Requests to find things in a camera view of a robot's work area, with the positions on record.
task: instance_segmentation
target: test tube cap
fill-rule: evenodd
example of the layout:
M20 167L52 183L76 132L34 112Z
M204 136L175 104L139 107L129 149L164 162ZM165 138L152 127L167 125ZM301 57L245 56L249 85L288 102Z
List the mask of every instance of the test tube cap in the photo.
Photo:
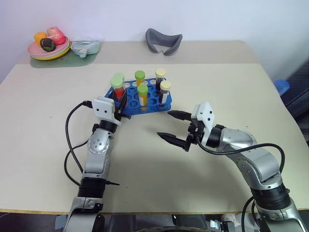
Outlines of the test tube cap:
M138 70L138 71L136 71L135 72L135 78L136 78L136 80L143 80L143 79L145 79L145 72L144 71L142 71L142 70Z
M156 77L165 77L166 71L165 69L156 69L155 76Z
M148 93L148 87L144 84L141 84L137 87L137 92L139 94L146 94L146 93Z
M162 90L170 90L172 87L172 84L169 81L161 81L160 83L160 89Z
M113 88L121 88L124 85L125 76L123 73L115 73L111 79L111 85Z

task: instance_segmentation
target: stacked plates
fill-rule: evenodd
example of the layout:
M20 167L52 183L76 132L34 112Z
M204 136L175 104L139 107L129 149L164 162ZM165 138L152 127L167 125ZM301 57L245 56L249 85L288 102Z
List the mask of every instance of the stacked plates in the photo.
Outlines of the stacked plates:
M66 41L61 45L56 45L56 49L54 51L47 52L43 50L40 46L38 46L35 42L33 42L28 47L28 53L34 59L51 60L51 59L56 59L66 54L70 50L70 47L71 47L71 42L66 37Z

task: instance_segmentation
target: black cable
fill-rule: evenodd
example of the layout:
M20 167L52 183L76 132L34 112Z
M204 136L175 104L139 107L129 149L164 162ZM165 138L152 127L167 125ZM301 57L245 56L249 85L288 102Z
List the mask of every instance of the black cable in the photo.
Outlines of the black cable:
M241 212L241 231L245 232L245 213L247 210L248 205L253 200L253 197L249 198L245 205L243 206L242 212Z
M255 223L257 224L257 219L256 219L256 215L255 215L255 212L254 212L254 207L255 207L255 203L253 201L252 205L251 205L251 213L252 213L252 217L253 217Z
M76 148L79 148L79 147L81 147L81 146L84 146L84 145L87 144L87 143L88 143L88 140L87 140L86 142L82 143L82 144L79 144L79 145L73 147L73 150L76 149ZM74 184L76 184L76 185L79 186L80 184L79 184L76 180L73 179L73 177L69 174L68 169L67 169L67 162L68 162L68 157L69 157L70 153L71 153L71 151L69 151L69 152L67 153L66 158L64 159L64 172L66 173L67 177L68 177Z
M74 109L71 110L71 112L69 113L67 120L66 120L66 137L67 137L67 141L68 141L68 145L70 148L70 152L72 153L72 156L75 160L75 162L77 163L77 166L79 167L79 170L81 170L81 172L83 173L83 168L81 166L81 164L79 163L78 159L76 158L76 155L73 151L72 145L71 145L71 141L70 141L70 137L69 137L69 120L70 117L72 116L72 114L82 105L85 105L85 102L79 103Z
M279 171L280 171L280 173L282 173L282 170L283 170L283 167L284 167L284 162L285 162L285 154L284 154L283 149L276 144L270 144L270 143L256 144L256 145L248 146L248 147L245 147L245 148L237 149L237 150L234 150L234 151L223 151L223 152L221 152L221 151L212 151L212 150L204 147L201 143L199 136L196 137L196 141L197 141L197 144L199 145L199 147L202 148L204 151L206 151L210 154L219 155L219 156L221 156L221 155L232 155L232 154L236 154L236 153L239 153L239 152L249 151L249 150L256 149L256 148L259 148L259 147L264 147L264 146L275 147L280 151L280 154L281 154L281 162L280 162Z

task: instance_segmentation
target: test tube rack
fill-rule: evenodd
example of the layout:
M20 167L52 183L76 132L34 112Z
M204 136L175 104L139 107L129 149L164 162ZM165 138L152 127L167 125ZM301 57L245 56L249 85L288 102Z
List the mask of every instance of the test tube rack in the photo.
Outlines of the test tube rack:
M155 89L155 78L145 79L144 84L148 87L148 99L147 105L141 106L139 101L139 94L137 92L136 81L125 81L127 104L123 113L126 115L139 115L170 110L170 104L172 102L170 92L166 102L160 103L160 90ZM111 87L105 94L105 97L107 98L112 91L113 88ZM119 106L118 100L115 100L115 106Z

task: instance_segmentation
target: toy food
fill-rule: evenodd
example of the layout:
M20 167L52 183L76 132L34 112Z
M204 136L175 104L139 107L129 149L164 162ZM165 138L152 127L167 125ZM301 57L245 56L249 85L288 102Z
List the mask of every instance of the toy food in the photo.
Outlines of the toy food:
M54 51L55 48L56 48L56 45L55 45L54 41L52 41L52 40L49 39L49 38L43 38L43 39L41 39L40 45L41 45L41 47L42 47L45 51L47 51L47 52Z
M40 31L40 32L35 33L33 38L34 38L34 41L37 43L37 45L41 46L40 45L41 39L48 38L48 36L45 32Z
M66 37L63 32L59 30L58 27L52 27L46 30L48 38L54 41L55 45L61 45L65 42Z

